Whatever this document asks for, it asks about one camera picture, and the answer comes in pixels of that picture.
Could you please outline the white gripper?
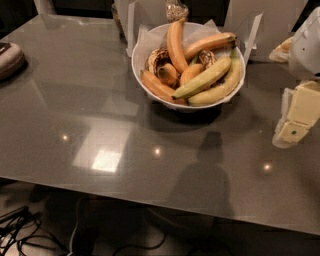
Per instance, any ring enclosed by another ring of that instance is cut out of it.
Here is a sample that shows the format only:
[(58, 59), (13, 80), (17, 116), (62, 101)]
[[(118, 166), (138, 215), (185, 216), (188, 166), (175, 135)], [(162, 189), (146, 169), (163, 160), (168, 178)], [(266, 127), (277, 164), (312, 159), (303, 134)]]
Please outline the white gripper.
[(302, 81), (294, 91), (285, 88), (281, 114), (286, 115), (287, 112), (287, 118), (293, 122), (280, 120), (272, 138), (273, 145), (281, 149), (296, 146), (309, 132), (308, 127), (320, 118), (320, 83)]

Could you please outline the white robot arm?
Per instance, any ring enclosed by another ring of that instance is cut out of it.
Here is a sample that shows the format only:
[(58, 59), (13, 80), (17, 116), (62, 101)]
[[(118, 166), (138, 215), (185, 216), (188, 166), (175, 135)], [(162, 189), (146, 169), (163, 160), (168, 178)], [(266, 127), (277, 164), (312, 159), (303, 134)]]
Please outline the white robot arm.
[(272, 139), (274, 146), (286, 149), (297, 145), (320, 119), (320, 7), (269, 59), (287, 63), (289, 72), (300, 81), (294, 89), (284, 89), (281, 119)]

